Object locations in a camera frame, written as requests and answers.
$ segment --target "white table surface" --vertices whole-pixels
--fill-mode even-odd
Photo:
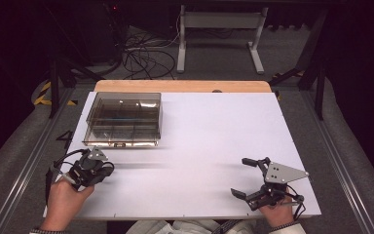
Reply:
[[[88,148],[82,140],[95,95],[88,96],[68,152]],[[269,157],[305,170],[273,93],[162,93],[162,106],[158,146],[102,149],[116,169],[95,186],[78,218],[255,218],[262,214],[230,190],[248,195],[263,184],[260,169],[242,158]],[[302,216],[320,215],[307,178],[289,185],[305,197]]]

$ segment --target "human hand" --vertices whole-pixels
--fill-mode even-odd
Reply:
[[[291,197],[285,196],[275,206],[264,206],[259,208],[259,211],[266,217],[271,227],[278,227],[294,221],[292,206],[282,205],[290,202]]]
[[[94,186],[88,186],[82,191],[77,191],[68,180],[61,178],[51,185],[47,216],[39,229],[46,231],[65,230],[93,192]]]

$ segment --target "transparent plastic box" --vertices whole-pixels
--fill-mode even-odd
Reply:
[[[160,93],[98,92],[83,143],[101,147],[157,146],[161,138]]]

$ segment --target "gray floor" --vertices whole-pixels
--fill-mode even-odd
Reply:
[[[264,30],[258,51],[265,74],[257,75],[246,49],[252,33],[235,31],[226,40],[202,32],[191,34],[187,39],[185,72],[173,72],[173,76],[180,80],[269,81],[273,74],[294,67],[309,35],[305,28]],[[161,50],[177,58],[177,45]],[[166,56],[155,59],[170,64]],[[157,68],[152,72],[162,71]],[[120,67],[106,78],[121,79],[128,75]],[[280,91],[280,107],[304,166],[312,175],[322,211],[320,216],[302,220],[305,229],[308,233],[374,233],[374,170],[344,121],[331,84],[326,81],[324,121],[319,121],[312,112],[315,90],[300,92],[297,80],[289,79],[274,90]],[[48,105],[36,105],[0,150],[0,233],[28,233],[42,221],[45,173],[52,161],[66,151],[64,142],[56,138],[75,130],[87,94],[93,88],[94,82],[90,80],[79,80],[75,89],[61,88],[63,100],[78,100],[78,105],[63,106],[53,120],[48,119]],[[267,233],[265,220],[257,221],[260,233]],[[106,233],[106,222],[74,220],[69,229],[73,233]]]

